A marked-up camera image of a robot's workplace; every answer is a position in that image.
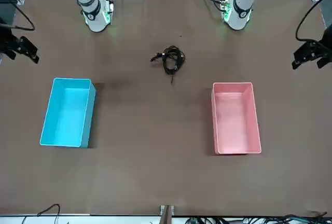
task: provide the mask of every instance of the table surface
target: table surface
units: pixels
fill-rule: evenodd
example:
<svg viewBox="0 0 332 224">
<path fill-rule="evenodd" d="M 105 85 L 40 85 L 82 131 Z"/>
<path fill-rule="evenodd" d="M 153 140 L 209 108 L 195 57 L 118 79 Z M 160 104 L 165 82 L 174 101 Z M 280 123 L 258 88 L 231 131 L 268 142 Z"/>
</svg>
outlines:
<svg viewBox="0 0 332 224">
<path fill-rule="evenodd" d="M 332 72 L 291 66 L 310 6 L 256 0 L 236 32 L 205 0 L 116 0 L 113 25 L 93 33 L 75 0 L 26 0 L 40 62 L 0 66 L 0 213 L 332 214 Z M 323 30 L 316 9 L 300 35 Z M 173 85 L 149 61 L 170 45 L 187 57 Z M 96 87 L 88 149 L 39 145 L 55 77 Z M 216 156 L 212 84 L 238 81 L 253 83 L 262 153 Z"/>
</svg>

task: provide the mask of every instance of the cable bundle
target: cable bundle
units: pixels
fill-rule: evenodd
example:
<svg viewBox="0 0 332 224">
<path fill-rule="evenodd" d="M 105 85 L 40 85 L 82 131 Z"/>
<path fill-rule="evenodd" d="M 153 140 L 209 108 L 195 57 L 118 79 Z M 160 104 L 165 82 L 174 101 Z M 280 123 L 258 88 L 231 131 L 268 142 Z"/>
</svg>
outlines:
<svg viewBox="0 0 332 224">
<path fill-rule="evenodd" d="M 186 60 L 185 54 L 179 50 L 176 46 L 170 46 L 164 50 L 163 53 L 157 53 L 154 57 L 151 58 L 151 62 L 162 58 L 162 65 L 164 67 L 165 73 L 168 75 L 172 75 L 171 84 L 173 84 L 174 75 L 179 69 L 182 67 L 183 63 Z M 169 68 L 167 65 L 167 59 L 171 59 L 175 61 L 175 65 L 173 68 Z"/>
</svg>

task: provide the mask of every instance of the green light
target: green light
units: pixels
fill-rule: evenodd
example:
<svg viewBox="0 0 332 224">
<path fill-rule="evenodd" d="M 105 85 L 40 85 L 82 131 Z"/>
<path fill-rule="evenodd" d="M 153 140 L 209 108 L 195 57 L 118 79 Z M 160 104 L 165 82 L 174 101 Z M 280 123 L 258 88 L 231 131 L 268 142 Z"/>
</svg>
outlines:
<svg viewBox="0 0 332 224">
<path fill-rule="evenodd" d="M 106 23 L 109 24 L 110 23 L 110 13 L 103 12 L 103 17 L 104 17 Z"/>
</svg>

